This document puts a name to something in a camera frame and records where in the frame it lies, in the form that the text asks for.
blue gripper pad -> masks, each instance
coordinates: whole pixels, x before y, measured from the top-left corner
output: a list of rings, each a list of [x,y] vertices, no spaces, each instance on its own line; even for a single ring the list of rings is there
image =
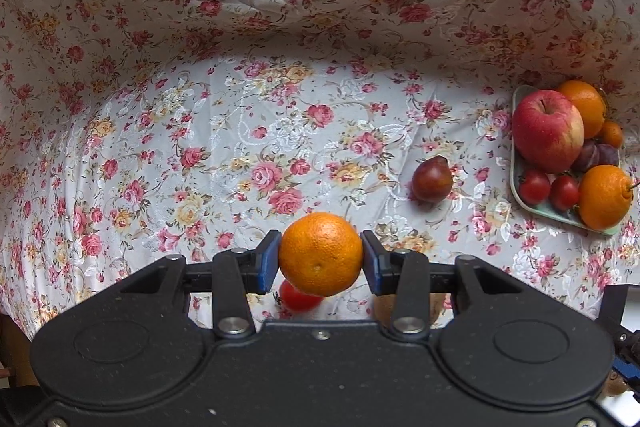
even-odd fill
[[[278,248],[280,247],[281,238],[282,234],[278,230],[270,230],[262,240],[262,243],[267,244],[264,251],[259,252],[261,250],[260,245],[256,248],[258,255],[261,255],[261,259],[256,259],[256,263],[259,263],[260,266],[258,288],[260,288],[261,294],[271,291],[273,280],[276,278],[276,273],[278,273]]]
[[[364,250],[364,262],[362,269],[364,275],[367,277],[367,283],[369,284],[369,290],[373,295],[380,295],[382,289],[382,276],[380,275],[380,261],[376,252],[373,250],[369,241],[367,241],[364,232],[360,234],[360,240],[362,241],[362,249]]]

tangerine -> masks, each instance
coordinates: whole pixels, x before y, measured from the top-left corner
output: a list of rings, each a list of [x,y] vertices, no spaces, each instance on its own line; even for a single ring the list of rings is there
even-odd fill
[[[635,185],[619,167],[597,165],[589,169],[580,182],[580,218],[590,229],[610,229],[628,213],[633,188]]]
[[[607,104],[598,90],[582,80],[568,80],[560,84],[558,91],[571,100],[580,112],[584,139],[596,136],[607,114]]]
[[[604,124],[602,124],[602,129],[598,133],[597,138],[602,143],[608,143],[610,146],[615,147],[616,149],[620,149],[623,142],[625,141],[625,136],[622,133],[622,129],[617,123],[611,120],[607,120]]]
[[[327,212],[293,222],[278,250],[284,277],[308,295],[329,297],[351,286],[364,258],[362,241],[350,223]]]

cherry tomato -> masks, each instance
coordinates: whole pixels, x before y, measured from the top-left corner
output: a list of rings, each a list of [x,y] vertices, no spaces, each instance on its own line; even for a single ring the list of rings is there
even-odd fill
[[[580,191],[574,177],[564,174],[558,176],[551,185],[549,201],[558,212],[566,212],[578,204]]]
[[[318,306],[323,299],[323,297],[302,293],[286,279],[280,285],[278,293],[282,299],[282,305],[290,312],[308,312]]]
[[[551,183],[543,171],[527,169],[520,177],[518,194],[527,204],[540,204],[549,196]]]

circular indentation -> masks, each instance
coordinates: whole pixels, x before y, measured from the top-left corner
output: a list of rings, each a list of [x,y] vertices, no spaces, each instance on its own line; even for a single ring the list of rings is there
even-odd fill
[[[312,335],[319,341],[325,341],[331,336],[331,333],[327,330],[314,330]]]
[[[569,340],[560,328],[536,320],[501,325],[494,334],[494,344],[505,357],[525,363],[551,362],[569,349]]]
[[[127,342],[113,342],[127,339]],[[76,351],[87,360],[117,363],[138,356],[149,341],[147,329],[133,321],[112,320],[85,328],[76,335]]]
[[[218,327],[228,335],[239,335],[249,329],[249,322],[242,317],[225,317],[220,320]]]
[[[401,333],[407,333],[412,335],[414,333],[420,333],[427,327],[424,320],[418,317],[400,317],[394,320],[394,328]]]

fruit plate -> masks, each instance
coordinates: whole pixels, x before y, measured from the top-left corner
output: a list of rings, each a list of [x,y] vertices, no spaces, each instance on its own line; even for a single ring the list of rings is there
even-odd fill
[[[528,94],[537,91],[535,87],[532,86],[520,86],[513,92],[513,107],[511,108],[511,112],[518,107],[520,101],[527,96]],[[539,216],[548,217],[548,219],[555,219],[556,221],[561,221],[562,223],[566,223],[568,225],[574,225],[574,227],[580,227],[581,229],[590,230],[591,232],[601,233],[602,235],[614,235],[618,233],[620,230],[620,226],[616,225],[607,230],[593,230],[587,227],[581,220],[578,214],[572,209],[569,210],[565,214],[561,214],[556,209],[551,206],[549,201],[543,201],[543,203],[538,204],[537,206],[529,206],[527,203],[520,199],[518,195],[518,178],[524,174],[525,169],[527,168],[527,164],[518,154],[516,148],[513,146],[513,142],[511,143],[511,170],[509,181],[511,184],[511,192],[513,193],[513,197],[516,198],[516,201],[520,204],[522,208],[528,210],[532,214],[538,214]]]

